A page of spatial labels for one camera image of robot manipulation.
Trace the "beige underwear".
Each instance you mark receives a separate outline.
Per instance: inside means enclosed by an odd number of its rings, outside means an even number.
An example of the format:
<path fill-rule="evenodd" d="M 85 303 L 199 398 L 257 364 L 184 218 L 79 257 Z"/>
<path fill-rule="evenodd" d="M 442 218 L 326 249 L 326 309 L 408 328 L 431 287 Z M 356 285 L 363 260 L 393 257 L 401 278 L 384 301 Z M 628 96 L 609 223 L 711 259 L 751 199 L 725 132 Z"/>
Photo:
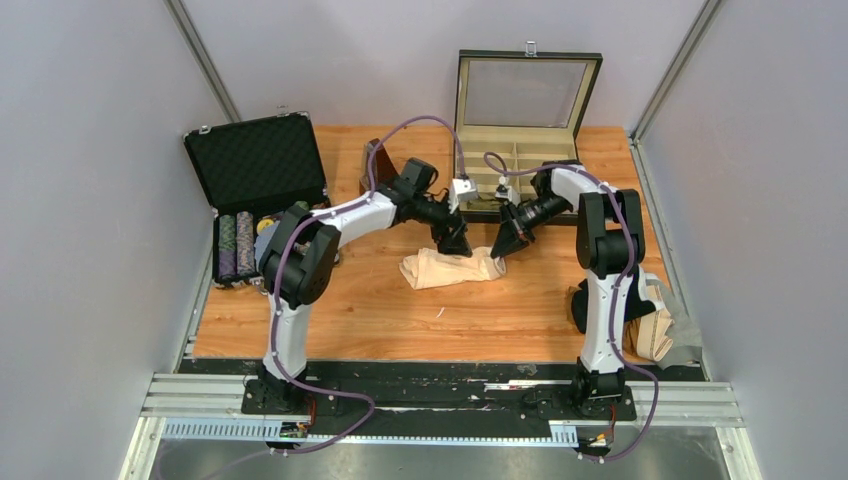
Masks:
<path fill-rule="evenodd" d="M 490 247 L 476 247 L 469 257 L 422 248 L 405 257 L 399 270 L 414 290 L 424 290 L 497 280 L 506 274 L 507 267 L 503 258 L 491 256 Z"/>

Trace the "olive green white underwear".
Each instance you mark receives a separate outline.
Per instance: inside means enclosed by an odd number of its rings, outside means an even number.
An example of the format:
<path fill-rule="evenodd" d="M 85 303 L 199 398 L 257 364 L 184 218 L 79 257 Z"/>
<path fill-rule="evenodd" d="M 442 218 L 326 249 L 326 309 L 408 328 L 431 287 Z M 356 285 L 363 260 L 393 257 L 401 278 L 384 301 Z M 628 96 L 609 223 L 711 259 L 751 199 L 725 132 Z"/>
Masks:
<path fill-rule="evenodd" d="M 466 203 L 467 211 L 479 212 L 496 212 L 501 205 L 501 201 L 493 196 L 483 196 L 470 200 Z"/>

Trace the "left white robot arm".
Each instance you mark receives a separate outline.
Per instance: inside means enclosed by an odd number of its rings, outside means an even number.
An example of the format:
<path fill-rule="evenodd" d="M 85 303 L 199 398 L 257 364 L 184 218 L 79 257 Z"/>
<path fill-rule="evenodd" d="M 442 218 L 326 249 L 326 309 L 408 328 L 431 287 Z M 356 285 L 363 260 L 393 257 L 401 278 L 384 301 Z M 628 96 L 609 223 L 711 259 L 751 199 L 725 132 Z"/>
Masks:
<path fill-rule="evenodd" d="M 258 379 L 268 400 L 283 413 L 306 400 L 300 376 L 306 367 L 306 339 L 313 304 L 327 289 L 341 247 L 372 232 L 415 221 L 429 226 L 438 252 L 469 257 L 467 224 L 461 203 L 474 199 L 474 180 L 461 175 L 447 195 L 436 199 L 430 183 L 437 169 L 417 158 L 401 172 L 358 198 L 336 207 L 290 207 L 256 240 L 256 263 L 270 304 L 269 343 Z"/>

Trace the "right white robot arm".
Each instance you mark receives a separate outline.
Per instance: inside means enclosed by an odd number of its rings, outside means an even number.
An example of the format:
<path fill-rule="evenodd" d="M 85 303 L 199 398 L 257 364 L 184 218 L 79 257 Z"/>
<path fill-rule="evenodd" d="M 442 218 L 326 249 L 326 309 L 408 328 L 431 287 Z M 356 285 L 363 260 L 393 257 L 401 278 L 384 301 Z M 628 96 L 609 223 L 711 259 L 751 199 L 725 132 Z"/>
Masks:
<path fill-rule="evenodd" d="M 625 388 L 625 361 L 618 337 L 626 302 L 644 258 L 639 193 L 616 189 L 575 163 L 547 162 L 523 172 L 534 175 L 537 198 L 500 207 L 493 258 L 504 258 L 535 241 L 533 229 L 571 210 L 576 255 L 588 287 L 584 345 L 573 381 L 571 403 L 584 417 L 596 417 Z"/>

